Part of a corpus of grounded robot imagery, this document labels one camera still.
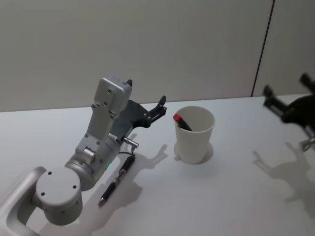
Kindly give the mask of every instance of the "white table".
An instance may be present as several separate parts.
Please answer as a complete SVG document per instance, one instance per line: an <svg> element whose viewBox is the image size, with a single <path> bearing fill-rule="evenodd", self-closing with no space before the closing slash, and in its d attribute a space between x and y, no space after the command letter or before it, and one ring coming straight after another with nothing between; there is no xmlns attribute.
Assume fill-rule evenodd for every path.
<svg viewBox="0 0 315 236"><path fill-rule="evenodd" d="M134 130L140 143L136 162L103 208L98 199L126 156L116 158L83 193L77 221L54 226L37 209L28 226L43 236L314 235L315 154L297 156L292 149L306 135L282 124L262 103L261 97L167 103L165 117ZM217 119L210 140L214 154L199 165L174 154L172 116L187 105L205 107ZM91 113L90 108L1 113L0 192L31 166L63 166ZM258 158L264 168L255 164Z"/></svg>

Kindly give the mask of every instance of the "pen tip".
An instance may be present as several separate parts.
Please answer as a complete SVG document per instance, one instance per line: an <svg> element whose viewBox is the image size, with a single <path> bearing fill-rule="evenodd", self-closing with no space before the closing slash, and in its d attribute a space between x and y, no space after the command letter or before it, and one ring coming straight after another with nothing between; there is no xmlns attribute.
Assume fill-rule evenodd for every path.
<svg viewBox="0 0 315 236"><path fill-rule="evenodd" d="M104 198L101 198L98 202L98 206L101 207L105 204L105 199Z"/></svg>

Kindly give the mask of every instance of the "pen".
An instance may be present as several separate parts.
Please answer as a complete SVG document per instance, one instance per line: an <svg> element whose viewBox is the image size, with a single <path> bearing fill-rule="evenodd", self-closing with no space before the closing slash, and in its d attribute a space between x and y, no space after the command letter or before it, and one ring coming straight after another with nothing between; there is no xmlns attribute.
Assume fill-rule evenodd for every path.
<svg viewBox="0 0 315 236"><path fill-rule="evenodd" d="M126 159L123 166L119 170L118 176L114 179L113 182L111 182L111 184L108 186L106 191L101 196L98 202L99 207L102 207L107 202L107 200L110 198L110 196L112 195L112 193L114 192L114 190L116 189L116 187L118 186L122 178L125 176L126 172L134 163L134 161L135 161L135 155L131 155Z"/></svg>
<svg viewBox="0 0 315 236"><path fill-rule="evenodd" d="M180 114L176 113L173 116L173 119L177 122L178 126L182 129L192 131L192 129L189 127L189 125L184 121L184 119L180 116Z"/></svg>

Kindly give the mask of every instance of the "white paper cup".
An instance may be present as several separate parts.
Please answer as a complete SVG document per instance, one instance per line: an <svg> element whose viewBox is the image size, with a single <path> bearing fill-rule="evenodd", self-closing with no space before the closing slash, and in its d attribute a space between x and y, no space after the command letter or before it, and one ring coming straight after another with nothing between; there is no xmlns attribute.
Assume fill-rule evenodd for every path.
<svg viewBox="0 0 315 236"><path fill-rule="evenodd" d="M192 131L180 128L175 122L177 155L188 164L196 164L204 158L215 117L203 107L183 107L177 112L190 126Z"/></svg>

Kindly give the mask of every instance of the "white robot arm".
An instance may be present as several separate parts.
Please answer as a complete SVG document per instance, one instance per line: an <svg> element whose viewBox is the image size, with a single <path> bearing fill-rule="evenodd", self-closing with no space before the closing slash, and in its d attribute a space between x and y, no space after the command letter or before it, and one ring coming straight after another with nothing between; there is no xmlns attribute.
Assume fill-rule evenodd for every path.
<svg viewBox="0 0 315 236"><path fill-rule="evenodd" d="M165 96L148 112L129 100L131 87L131 80L99 81L88 130L65 166L52 170L34 168L0 199L1 236L38 236L26 227L36 207L55 225L67 225L79 217L81 192L95 186L118 155L121 144L138 147L127 138L130 132L139 126L149 127L166 113Z"/></svg>

